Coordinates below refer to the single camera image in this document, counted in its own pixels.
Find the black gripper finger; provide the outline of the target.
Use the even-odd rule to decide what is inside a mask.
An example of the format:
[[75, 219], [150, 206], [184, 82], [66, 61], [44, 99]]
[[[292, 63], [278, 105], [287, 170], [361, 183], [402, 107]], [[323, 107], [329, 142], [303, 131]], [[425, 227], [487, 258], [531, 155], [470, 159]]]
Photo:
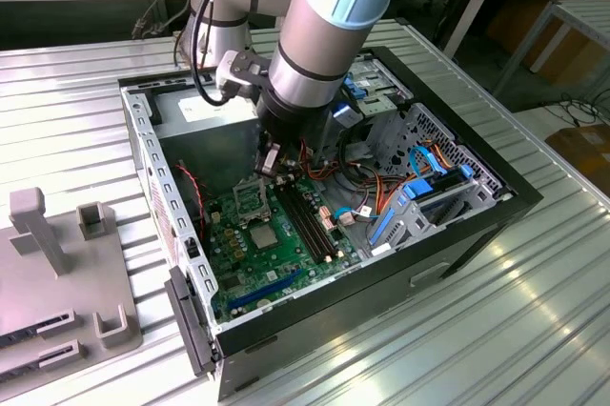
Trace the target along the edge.
[[254, 171], [259, 175], [274, 178], [277, 174], [277, 163], [281, 150], [281, 144], [276, 142], [269, 133], [261, 132], [256, 146]]

